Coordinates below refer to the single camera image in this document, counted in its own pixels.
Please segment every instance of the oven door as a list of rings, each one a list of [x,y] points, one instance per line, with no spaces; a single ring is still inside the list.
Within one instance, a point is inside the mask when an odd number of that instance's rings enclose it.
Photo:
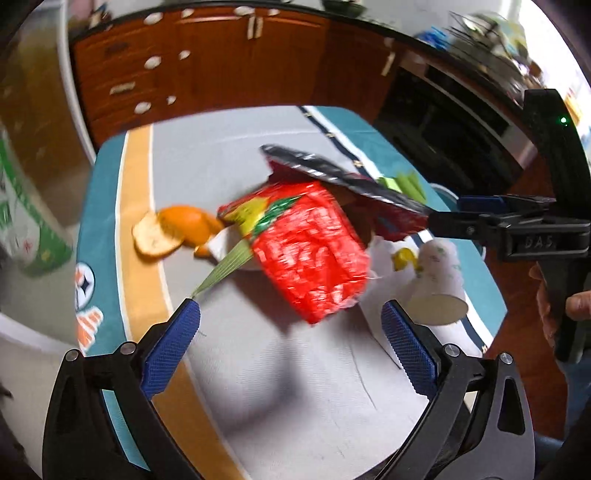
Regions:
[[[427,181],[458,195],[505,193],[523,171],[461,103],[404,69],[374,126]]]

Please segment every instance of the yellow object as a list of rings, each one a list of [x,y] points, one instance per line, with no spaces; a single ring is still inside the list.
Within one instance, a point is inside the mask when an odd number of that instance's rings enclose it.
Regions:
[[[392,263],[395,271],[404,270],[409,263],[413,264],[413,268],[416,270],[418,263],[417,257],[415,257],[412,250],[409,248],[401,248],[394,255],[392,255]]]
[[[256,223],[265,215],[269,201],[264,197],[254,197],[241,203],[235,210],[228,213],[223,219],[237,223],[242,236],[247,236]]]
[[[148,212],[131,229],[135,247],[142,255],[163,257],[183,244],[182,233],[162,223],[155,212]]]
[[[564,104],[566,105],[566,109],[570,113],[570,117],[573,119],[574,125],[578,127],[581,123],[581,117],[583,116],[583,112],[572,92],[569,92],[567,94],[566,98],[564,99]]]

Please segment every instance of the blue gripper pad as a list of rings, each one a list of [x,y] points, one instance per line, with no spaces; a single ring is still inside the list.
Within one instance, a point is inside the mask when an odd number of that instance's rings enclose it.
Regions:
[[[384,304],[382,330],[415,392],[432,400],[437,393],[437,367],[398,308],[391,301]]]
[[[499,196],[462,196],[457,200],[457,209],[461,212],[509,213],[509,207]]]
[[[201,311],[199,304],[185,299],[167,322],[162,337],[152,348],[144,363],[141,389],[148,400],[163,392],[177,369],[191,340],[197,333]]]

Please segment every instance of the finger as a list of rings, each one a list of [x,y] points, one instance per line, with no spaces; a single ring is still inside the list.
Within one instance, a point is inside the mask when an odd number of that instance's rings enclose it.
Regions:
[[[543,280],[544,277],[542,276],[542,271],[540,270],[540,266],[538,264],[534,265],[530,268],[529,276],[534,280]]]
[[[554,347],[554,337],[556,336],[556,332],[558,332],[558,322],[552,315],[542,317],[542,332],[546,341],[551,347]]]
[[[591,291],[576,293],[567,298],[565,311],[573,320],[591,319]]]
[[[535,300],[538,304],[538,313],[540,314],[540,317],[543,319],[544,317],[549,316],[551,306],[548,299],[548,291],[546,290],[544,282],[540,283],[538,292],[535,295]]]

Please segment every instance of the wooden cabinet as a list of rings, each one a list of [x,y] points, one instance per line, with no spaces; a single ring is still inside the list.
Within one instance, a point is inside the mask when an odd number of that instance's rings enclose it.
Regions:
[[[359,26],[246,6],[151,14],[102,27],[72,50],[97,147],[146,123],[249,106],[336,105],[371,122],[402,56],[391,38]]]
[[[125,129],[176,115],[167,103],[177,96],[169,22],[156,12],[74,43],[79,99],[95,146]]]
[[[208,8],[175,23],[178,81],[193,111],[311,101],[327,20],[272,11]]]
[[[257,9],[251,99],[255,105],[308,104],[316,85],[328,20],[298,12],[266,13],[266,9]]]
[[[313,103],[348,108],[372,123],[384,104],[402,57],[398,49],[391,38],[333,22]]]
[[[176,85],[189,112],[237,108],[251,104],[254,75],[248,17],[232,8],[197,9],[174,23]]]

